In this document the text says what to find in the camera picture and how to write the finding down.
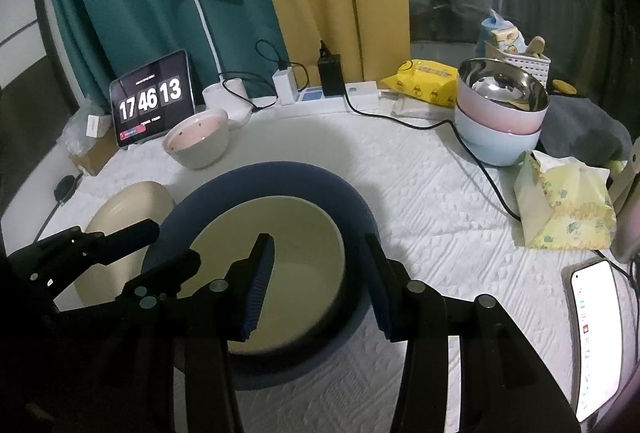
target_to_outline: yellow package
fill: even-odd
[[[524,244],[532,249],[608,249],[616,214],[608,171],[575,158],[527,154],[514,185]]]
[[[456,103],[456,76],[453,66],[413,59],[405,61],[395,76],[382,83],[392,90],[425,100],[431,104],[453,108]]]

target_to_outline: power strip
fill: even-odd
[[[369,111],[380,108],[380,94],[374,80],[366,82],[350,82],[346,85],[349,100],[354,108]],[[351,111],[341,95],[325,97],[320,86],[307,88],[300,92],[300,98],[293,104],[273,107],[278,118],[302,117],[307,115],[323,115]]]

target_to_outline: stainless steel bowl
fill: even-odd
[[[549,105],[545,87],[534,76],[514,64],[495,59],[463,61],[458,75],[469,89],[511,109],[543,111]]]

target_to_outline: round plate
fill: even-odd
[[[200,254],[198,273],[182,285],[190,296],[231,264],[249,257],[255,239],[269,233],[275,262],[258,327],[230,353],[273,353],[301,339],[325,317],[344,277],[340,230],[315,204],[293,196],[266,196],[233,207],[209,223],[191,244]]]
[[[84,231],[110,235],[145,219],[162,223],[174,206],[174,199],[162,184],[138,182],[102,204]],[[88,269],[74,283],[82,303],[89,306],[113,301],[124,284],[140,274],[145,253],[146,247],[110,265],[94,265]]]
[[[220,214],[264,196],[295,196],[316,204],[340,229],[344,244],[344,281],[334,307],[316,330],[290,349],[274,355],[231,355],[236,390],[284,384],[327,361],[362,323],[369,293],[360,272],[360,244],[378,235],[376,221],[360,194],[337,175],[299,162],[263,162],[220,175],[181,201],[160,226],[142,270],[152,269],[186,251]]]

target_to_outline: beige plate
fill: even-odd
[[[84,231],[110,235],[148,218],[162,223],[174,206],[174,199],[162,184],[138,182],[109,198]],[[87,270],[75,282],[82,303],[96,305],[112,301],[127,281],[140,274],[145,253],[146,247],[106,267],[94,265]]]
[[[204,228],[191,245],[202,265],[178,297],[224,277],[234,261],[249,256],[259,233],[273,236],[273,272],[258,327],[247,342],[229,342],[231,353],[271,352],[300,339],[328,312],[344,276],[342,236],[331,217],[301,198],[266,196],[229,209]]]

